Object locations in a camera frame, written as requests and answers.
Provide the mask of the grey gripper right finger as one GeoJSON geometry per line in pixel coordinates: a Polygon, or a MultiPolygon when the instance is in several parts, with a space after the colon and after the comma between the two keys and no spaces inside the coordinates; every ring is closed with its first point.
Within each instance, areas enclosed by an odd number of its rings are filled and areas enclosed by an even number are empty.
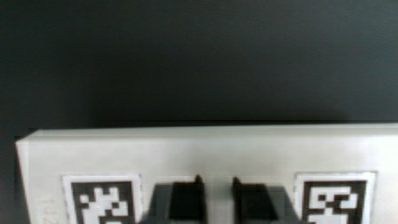
{"type": "Polygon", "coordinates": [[[234,224],[296,224],[285,190],[232,178],[234,224]]]}

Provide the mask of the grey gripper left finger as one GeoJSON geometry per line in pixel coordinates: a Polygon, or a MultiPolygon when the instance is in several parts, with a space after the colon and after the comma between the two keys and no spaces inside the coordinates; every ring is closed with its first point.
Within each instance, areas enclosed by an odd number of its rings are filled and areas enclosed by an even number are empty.
{"type": "Polygon", "coordinates": [[[145,224],[204,224],[204,182],[191,181],[154,185],[145,224]]]}

